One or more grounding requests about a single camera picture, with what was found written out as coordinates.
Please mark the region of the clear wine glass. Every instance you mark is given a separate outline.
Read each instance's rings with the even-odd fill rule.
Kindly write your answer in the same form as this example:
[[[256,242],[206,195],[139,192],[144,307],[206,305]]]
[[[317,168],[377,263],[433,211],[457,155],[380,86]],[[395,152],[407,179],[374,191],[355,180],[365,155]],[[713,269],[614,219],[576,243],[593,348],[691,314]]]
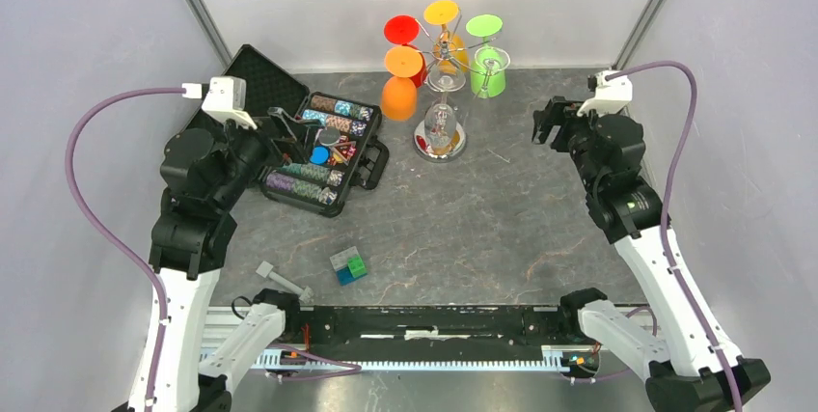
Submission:
[[[438,67],[429,73],[426,85],[437,94],[437,99],[424,116],[424,150],[438,159],[452,157],[465,143],[465,136],[450,97],[465,85],[465,74],[459,69],[445,72]]]
[[[510,63],[507,52],[485,45],[475,52],[470,71],[471,89],[477,98],[493,98],[506,88],[505,70]]]

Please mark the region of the orange wine glass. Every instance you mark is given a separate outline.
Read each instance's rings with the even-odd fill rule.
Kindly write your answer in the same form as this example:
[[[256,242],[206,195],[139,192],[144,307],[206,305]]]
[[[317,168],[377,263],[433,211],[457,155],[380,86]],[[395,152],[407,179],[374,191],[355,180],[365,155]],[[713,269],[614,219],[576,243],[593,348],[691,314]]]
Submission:
[[[414,78],[424,70],[422,54],[411,46],[396,45],[386,52],[384,66],[391,77],[382,89],[381,111],[390,120],[407,121],[417,108],[418,86]]]

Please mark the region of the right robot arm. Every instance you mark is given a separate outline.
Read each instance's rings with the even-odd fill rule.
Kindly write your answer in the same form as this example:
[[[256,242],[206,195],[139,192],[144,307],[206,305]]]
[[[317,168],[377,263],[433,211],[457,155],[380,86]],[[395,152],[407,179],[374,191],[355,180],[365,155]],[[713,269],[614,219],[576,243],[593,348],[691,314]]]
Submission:
[[[730,411],[771,381],[760,359],[747,358],[707,308],[671,229],[662,200],[641,176],[642,126],[622,114],[580,112],[578,101],[551,98],[533,114],[532,139],[566,153],[586,191],[588,214],[635,275],[661,331],[625,316],[597,288],[559,303],[559,334],[607,348],[644,384],[656,411]]]

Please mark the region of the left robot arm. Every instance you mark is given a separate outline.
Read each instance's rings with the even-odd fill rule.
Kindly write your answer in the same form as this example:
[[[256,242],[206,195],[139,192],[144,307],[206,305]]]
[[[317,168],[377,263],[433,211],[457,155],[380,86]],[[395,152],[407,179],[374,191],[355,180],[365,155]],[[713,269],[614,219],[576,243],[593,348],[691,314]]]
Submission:
[[[151,231],[151,340],[125,411],[227,411],[236,387],[274,340],[302,332],[297,300],[263,291],[249,313],[208,357],[201,354],[210,300],[236,230],[232,208],[269,168],[304,161],[316,127],[278,108],[244,128],[200,116],[165,146],[166,187]]]

